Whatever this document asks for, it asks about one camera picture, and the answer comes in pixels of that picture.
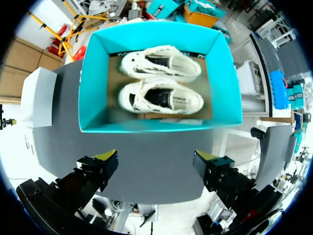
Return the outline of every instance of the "white wall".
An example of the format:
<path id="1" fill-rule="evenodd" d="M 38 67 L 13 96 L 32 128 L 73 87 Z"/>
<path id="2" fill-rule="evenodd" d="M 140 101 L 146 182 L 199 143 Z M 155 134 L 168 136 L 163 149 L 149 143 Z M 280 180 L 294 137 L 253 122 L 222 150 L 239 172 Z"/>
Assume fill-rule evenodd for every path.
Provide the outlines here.
<path id="1" fill-rule="evenodd" d="M 52 2 L 52 0 L 39 0 L 30 11 L 55 32 L 58 32 L 63 24 L 71 25 L 71 20 Z M 16 35 L 45 49 L 51 44 L 51 37 L 53 37 L 53 35 L 44 28 L 40 29 L 40 26 L 41 25 L 32 17 L 26 15 L 20 26 L 16 29 Z"/>

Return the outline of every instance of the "teal shoe box lid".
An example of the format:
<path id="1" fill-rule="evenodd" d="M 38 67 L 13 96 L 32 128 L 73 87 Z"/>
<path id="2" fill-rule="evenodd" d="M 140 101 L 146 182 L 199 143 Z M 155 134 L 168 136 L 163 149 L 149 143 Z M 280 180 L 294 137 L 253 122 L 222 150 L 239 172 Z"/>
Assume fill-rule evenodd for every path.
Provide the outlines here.
<path id="1" fill-rule="evenodd" d="M 110 54 L 160 45 L 172 45 L 181 51 L 204 57 L 209 77 L 212 119 L 202 119 L 198 124 L 171 123 L 161 119 L 110 123 L 106 116 Z M 239 125 L 243 121 L 238 77 L 223 34 L 207 27 L 177 22 L 130 23 L 93 33 L 83 61 L 78 105 L 79 126 L 85 133 L 204 130 Z"/>
<path id="2" fill-rule="evenodd" d="M 165 19 L 181 4 L 181 2 L 173 0 L 154 0 L 147 9 L 147 12 L 157 19 Z"/>

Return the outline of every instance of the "cardboard insert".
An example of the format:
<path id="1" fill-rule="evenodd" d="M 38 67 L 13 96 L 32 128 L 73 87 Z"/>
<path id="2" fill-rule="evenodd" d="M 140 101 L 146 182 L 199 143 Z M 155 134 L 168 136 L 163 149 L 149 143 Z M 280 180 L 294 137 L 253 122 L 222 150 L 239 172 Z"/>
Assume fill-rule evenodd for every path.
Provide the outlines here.
<path id="1" fill-rule="evenodd" d="M 180 83 L 185 87 L 191 88 L 199 93 L 204 99 L 203 108 L 192 115 L 177 115 L 177 114 L 133 114 L 118 104 L 119 91 L 127 84 L 139 82 L 139 79 L 130 78 L 119 71 L 119 66 L 122 61 L 121 56 L 110 57 L 108 68 L 108 85 L 107 85 L 107 118 L 110 123 L 119 123 L 133 119 L 163 119 L 163 118 L 199 118 L 212 119 L 212 103 L 210 96 L 210 84 L 207 73 L 206 62 L 204 58 L 191 57 L 201 66 L 201 75 L 191 83 Z"/>

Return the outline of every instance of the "shoe box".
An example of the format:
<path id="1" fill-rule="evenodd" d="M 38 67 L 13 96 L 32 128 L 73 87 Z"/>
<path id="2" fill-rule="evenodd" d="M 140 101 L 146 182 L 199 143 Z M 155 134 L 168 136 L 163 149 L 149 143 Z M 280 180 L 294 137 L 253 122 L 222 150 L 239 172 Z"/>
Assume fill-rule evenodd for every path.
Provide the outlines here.
<path id="1" fill-rule="evenodd" d="M 185 6 L 188 6 L 192 12 L 199 12 L 220 19 L 226 14 L 225 11 L 218 9 L 207 0 L 185 0 Z"/>
<path id="2" fill-rule="evenodd" d="M 153 0 L 147 13 L 157 19 L 165 19 L 172 14 L 183 1 L 181 0 Z"/>
<path id="3" fill-rule="evenodd" d="M 187 23 L 201 25 L 208 28 L 212 28 L 219 19 L 201 12 L 193 12 L 187 5 L 184 6 L 183 16 Z"/>
<path id="4" fill-rule="evenodd" d="M 119 91 L 139 81 L 119 72 L 122 57 L 130 51 L 160 45 L 172 45 L 190 55 L 198 55 L 192 59 L 201 65 L 202 73 L 193 82 L 183 85 L 203 97 L 204 106 L 199 112 L 193 115 L 133 114 L 119 107 Z M 92 34 L 79 87 L 82 132 L 173 132 L 241 123 L 239 82 L 222 33 L 187 23 L 143 22 L 118 25 Z"/>

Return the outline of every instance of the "gray table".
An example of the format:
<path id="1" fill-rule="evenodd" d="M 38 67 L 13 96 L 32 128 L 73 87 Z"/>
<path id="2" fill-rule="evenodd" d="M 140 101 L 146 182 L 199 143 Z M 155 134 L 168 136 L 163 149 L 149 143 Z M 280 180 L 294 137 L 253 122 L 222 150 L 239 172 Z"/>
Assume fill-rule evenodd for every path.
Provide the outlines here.
<path id="1" fill-rule="evenodd" d="M 82 61 L 77 61 L 55 71 L 58 76 L 52 126 L 33 131 L 40 164 L 55 176 L 64 177 L 82 156 L 116 149 L 119 167 L 101 195 L 141 204 L 177 203 L 200 197 L 203 183 L 192 167 L 193 152 L 212 151 L 212 131 L 81 133 L 78 125 L 81 67 Z"/>

